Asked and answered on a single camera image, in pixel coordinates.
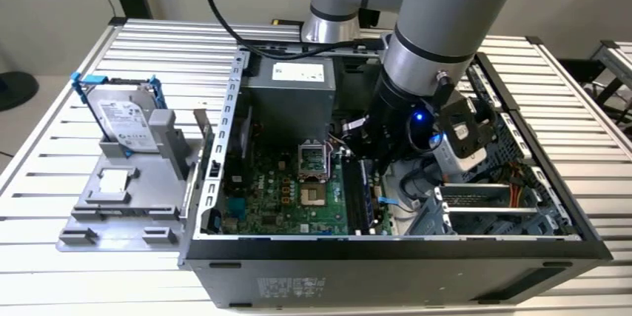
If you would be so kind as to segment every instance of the metal slotted table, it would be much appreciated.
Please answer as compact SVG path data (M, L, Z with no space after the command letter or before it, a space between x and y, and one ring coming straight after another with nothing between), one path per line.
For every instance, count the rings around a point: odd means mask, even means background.
M237 26L247 38L298 41L294 26ZM365 33L379 37L378 30ZM190 115L219 120L235 40L218 24L129 20L109 26L79 72L162 79L178 126ZM487 53L541 143L615 256L519 306L446 309L290 309L286 314L630 315L632 313L632 146L547 48L489 36ZM101 155L101 131L67 85L0 176L0 306L3 315L119 312L174 314L215 309L175 252L62 253L59 231Z

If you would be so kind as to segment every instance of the motherboard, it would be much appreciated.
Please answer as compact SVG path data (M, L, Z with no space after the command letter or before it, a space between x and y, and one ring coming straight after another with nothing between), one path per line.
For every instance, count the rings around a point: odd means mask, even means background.
M227 177L226 186L233 189L223 233L353 235L365 226L369 233L391 234L389 208L375 195L382 183L378 178L362 178L367 173L359 169L361 183L351 183L359 189L345 186L345 157L333 144L306 141L298 149L262 145L254 148L253 164L245 170L249 175Z
M227 199L225 233L349 234L342 158L327 146L314 144L298 152L257 150L250 171L251 182L243 196ZM327 179L326 175L299 172L331 174Z

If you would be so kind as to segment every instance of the floor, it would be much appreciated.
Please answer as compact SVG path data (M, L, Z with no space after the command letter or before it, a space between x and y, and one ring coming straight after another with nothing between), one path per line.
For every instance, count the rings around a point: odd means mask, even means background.
M37 79L41 83L37 96L19 107L0 112L0 151L11 155L21 149L22 143L69 82L66 75L37 75ZM0 172L10 162L11 158L0 155Z

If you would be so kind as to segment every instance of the label sticker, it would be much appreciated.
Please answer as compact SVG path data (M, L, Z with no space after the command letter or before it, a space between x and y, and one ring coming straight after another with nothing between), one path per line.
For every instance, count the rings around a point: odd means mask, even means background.
M326 82L326 66L313 63L275 63L273 68L274 81L315 81Z
M119 143L135 152L157 152L159 147L141 106L107 100L99 101L99 106Z
M258 278L262 297L322 297L325 278Z

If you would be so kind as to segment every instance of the robotic arm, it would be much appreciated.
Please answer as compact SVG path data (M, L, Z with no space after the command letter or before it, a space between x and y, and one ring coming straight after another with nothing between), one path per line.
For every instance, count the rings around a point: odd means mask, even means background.
M466 158L493 139L493 120L475 121L455 85L507 0L311 0L303 40L331 43L359 37L358 10L397 11L398 24L383 56L375 97L365 118L346 125L346 140L361 155L386 165L402 140L433 149L438 124L455 155Z

